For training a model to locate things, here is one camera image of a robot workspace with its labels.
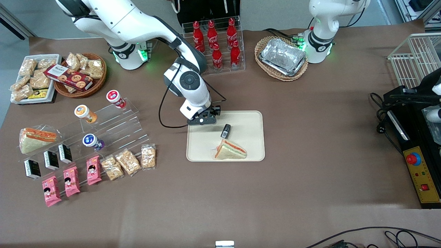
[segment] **woven basket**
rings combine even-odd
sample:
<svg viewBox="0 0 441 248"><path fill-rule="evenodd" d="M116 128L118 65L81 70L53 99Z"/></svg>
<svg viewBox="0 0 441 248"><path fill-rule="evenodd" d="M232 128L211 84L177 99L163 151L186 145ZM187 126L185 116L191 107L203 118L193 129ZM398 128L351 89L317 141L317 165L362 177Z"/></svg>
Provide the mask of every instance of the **woven basket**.
<svg viewBox="0 0 441 248"><path fill-rule="evenodd" d="M103 87L104 81L106 81L106 74L107 74L106 62L104 61L103 58L101 58L100 56L93 54L93 53L83 53L83 55L86 58L88 58L89 60L101 60L101 63L104 68L103 77L100 79L94 79L93 86L90 89L88 89L84 92L78 90L72 94L69 93L69 91L66 89L66 87L64 87L64 84L54 81L55 89L56 89L56 91L58 91L59 94L65 96L65 97L69 97L69 98L86 98L86 97L89 97L89 96L95 94L101 87ZM61 65L67 67L66 61L63 61L63 63L61 63Z"/></svg>
<svg viewBox="0 0 441 248"><path fill-rule="evenodd" d="M308 68L308 59L305 61L305 63L303 63L302 67L299 69L299 71L294 75L294 77L288 77L286 75L284 75L283 73L281 73L280 71L272 68L271 66L263 63L262 61L260 61L259 59L259 54L260 52L266 47L266 45L268 44L268 42L272 39L275 38L279 38L281 40L283 40L284 42L286 42L286 44L288 45L292 45L295 46L294 43L292 43L291 41L285 39L285 38L281 38L281 37L276 37L276 36L268 36L266 38L261 39L257 45L256 48L254 48L254 58L256 59L257 64L259 64L259 66L266 72L268 73L268 75L272 76L275 79L278 79L280 81L284 81L284 82L290 82L290 81L294 81L296 79L298 79L303 73L305 73L306 69Z"/></svg>

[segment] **red switch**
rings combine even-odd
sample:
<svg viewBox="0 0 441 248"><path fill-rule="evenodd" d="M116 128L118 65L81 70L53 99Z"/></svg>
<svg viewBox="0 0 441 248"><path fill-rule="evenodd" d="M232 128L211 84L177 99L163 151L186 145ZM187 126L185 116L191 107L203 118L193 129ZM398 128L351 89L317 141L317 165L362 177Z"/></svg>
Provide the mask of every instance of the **red switch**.
<svg viewBox="0 0 441 248"><path fill-rule="evenodd" d="M427 190L429 190L429 186L428 186L427 184L422 184L422 185L421 185L421 189L422 189L423 191L427 191Z"/></svg>

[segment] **acrylic bottle rack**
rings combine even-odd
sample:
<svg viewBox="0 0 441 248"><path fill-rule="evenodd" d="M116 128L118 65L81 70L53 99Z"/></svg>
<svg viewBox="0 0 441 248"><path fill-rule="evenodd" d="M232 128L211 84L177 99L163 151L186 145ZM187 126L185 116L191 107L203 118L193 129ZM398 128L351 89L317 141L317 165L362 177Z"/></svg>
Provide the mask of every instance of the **acrylic bottle rack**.
<svg viewBox="0 0 441 248"><path fill-rule="evenodd" d="M78 168L78 180L80 186L87 183L86 161L89 158L100 156L100 159L105 158L111 154L116 155L124 149L131 151L140 161L141 145L149 143L149 137L142 129L139 119L136 116L138 109L125 98L127 103L124 109L117 109L113 104L102 108L95 113L98 119L95 123L87 123L85 120L78 119L58 131L61 134L61 140L51 143L45 147L34 150L29 154L22 154L20 147L17 147L19 155L19 162L24 165L24 161L31 159L38 162L40 166L41 177L35 181L42 182L52 176L56 176L58 180L58 187L61 195L64 195L64 177L63 171L76 166ZM105 146L99 151L94 151L91 147L86 147L82 143L82 139L86 134L92 133L99 139L103 140ZM73 162L66 164L60 161L60 154L58 152L58 145L64 144L70 148ZM50 170L45 167L45 159L43 153L51 151L57 154L60 168L57 170ZM107 175L104 170L101 170L103 180L106 180Z"/></svg>

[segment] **brown table surface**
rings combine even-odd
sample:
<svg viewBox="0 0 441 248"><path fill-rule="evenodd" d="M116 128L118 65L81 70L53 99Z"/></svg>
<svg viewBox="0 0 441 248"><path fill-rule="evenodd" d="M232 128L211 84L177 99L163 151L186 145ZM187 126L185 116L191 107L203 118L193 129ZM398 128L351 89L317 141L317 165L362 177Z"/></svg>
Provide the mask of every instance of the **brown table surface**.
<svg viewBox="0 0 441 248"><path fill-rule="evenodd" d="M103 39L32 38L31 54L103 56L108 80L87 99L58 96L55 104L10 106L0 131L1 246L193 248L235 240L237 247L306 247L373 225L439 237L441 210L419 208L403 158L375 131L377 107L369 100L370 92L383 94L396 86L386 56L409 34L422 32L420 21L341 29L323 63L310 64L299 80L283 83L254 61L254 46L268 33L244 31L247 69L206 77L228 98L223 110L263 114L266 158L236 163L189 162L187 130L159 124L163 72L176 58L164 44L146 66L126 71ZM110 89L139 108L141 124L158 147L157 169L83 187L85 192L47 208L40 181L26 178L17 162L20 129L42 123L62 127L77 120L72 110L79 104L108 105ZM165 123L185 123L182 102L168 95ZM338 239L386 245L381 230ZM433 243L420 238L421 244Z"/></svg>

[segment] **gray floor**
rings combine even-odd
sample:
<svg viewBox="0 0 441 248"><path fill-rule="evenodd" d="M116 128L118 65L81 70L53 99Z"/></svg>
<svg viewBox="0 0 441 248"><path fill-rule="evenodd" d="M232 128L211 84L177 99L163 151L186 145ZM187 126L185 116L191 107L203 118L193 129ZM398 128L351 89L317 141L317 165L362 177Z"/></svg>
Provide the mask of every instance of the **gray floor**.
<svg viewBox="0 0 441 248"><path fill-rule="evenodd" d="M180 30L176 14L166 0L133 0L142 11L157 15L176 30ZM55 0L0 0L10 12L28 26L37 36L58 38L87 38L66 17ZM242 0L241 19L243 29L306 28L311 15L307 0ZM342 25L351 17L339 19ZM354 26L376 26L402 23L398 9L392 0L371 0L363 17ZM9 107L9 86L17 78L23 57L29 54L28 41L21 41L0 25L0 123L3 123Z"/></svg>

